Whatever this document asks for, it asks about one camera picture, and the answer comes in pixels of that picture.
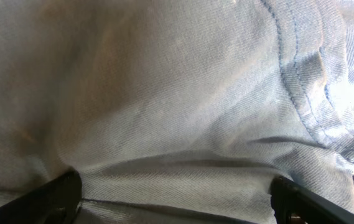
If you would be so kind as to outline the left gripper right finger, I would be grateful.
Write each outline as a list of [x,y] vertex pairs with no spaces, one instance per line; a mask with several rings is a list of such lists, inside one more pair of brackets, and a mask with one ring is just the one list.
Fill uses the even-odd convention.
[[270,186],[277,224],[354,224],[354,214],[283,177]]

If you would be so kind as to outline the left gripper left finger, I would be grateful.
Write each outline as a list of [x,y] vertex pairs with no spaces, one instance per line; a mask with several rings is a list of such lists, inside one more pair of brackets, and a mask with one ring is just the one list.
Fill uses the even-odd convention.
[[82,180],[71,170],[0,207],[0,224],[71,224],[82,199]]

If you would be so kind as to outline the light blue t-shirt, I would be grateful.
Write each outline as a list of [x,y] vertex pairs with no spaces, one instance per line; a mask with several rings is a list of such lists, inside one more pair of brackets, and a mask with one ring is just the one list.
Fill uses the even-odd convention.
[[0,206],[69,169],[77,223],[354,213],[354,1],[0,1]]

